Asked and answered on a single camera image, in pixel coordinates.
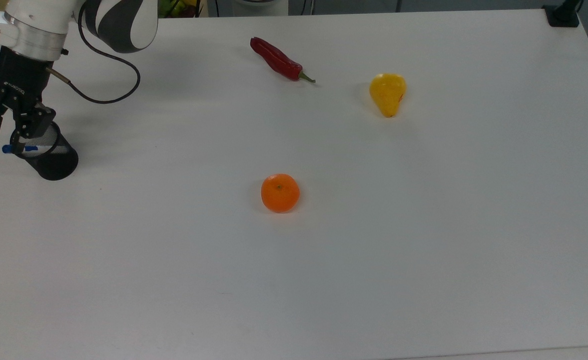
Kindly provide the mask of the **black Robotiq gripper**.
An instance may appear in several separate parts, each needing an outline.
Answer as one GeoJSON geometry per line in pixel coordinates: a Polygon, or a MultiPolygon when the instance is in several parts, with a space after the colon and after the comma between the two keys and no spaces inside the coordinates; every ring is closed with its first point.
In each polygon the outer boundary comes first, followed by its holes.
{"type": "Polygon", "coordinates": [[[42,102],[42,92],[50,74],[51,61],[40,61],[0,47],[0,127],[3,105],[20,114],[10,138],[11,154],[46,154],[57,145],[56,112],[49,107],[34,107],[42,102]]]}

